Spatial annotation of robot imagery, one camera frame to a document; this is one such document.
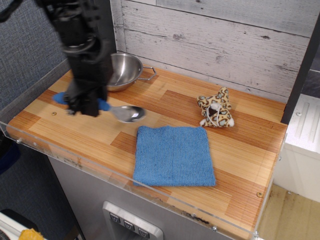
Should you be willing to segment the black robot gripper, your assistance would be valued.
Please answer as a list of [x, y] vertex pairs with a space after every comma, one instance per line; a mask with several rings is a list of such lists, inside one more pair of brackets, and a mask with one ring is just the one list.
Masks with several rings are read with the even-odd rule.
[[91, 38], [78, 46], [64, 46], [73, 80], [66, 90], [67, 114], [97, 117], [99, 115], [98, 98], [106, 100], [107, 83], [113, 75], [110, 41]]

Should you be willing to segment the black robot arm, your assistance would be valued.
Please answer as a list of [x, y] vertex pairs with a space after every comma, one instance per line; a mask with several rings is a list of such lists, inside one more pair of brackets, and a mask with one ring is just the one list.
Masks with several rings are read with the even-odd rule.
[[0, 3], [0, 106], [67, 59], [73, 78], [56, 94], [71, 115], [105, 109], [115, 39], [109, 1], [3, 0]]

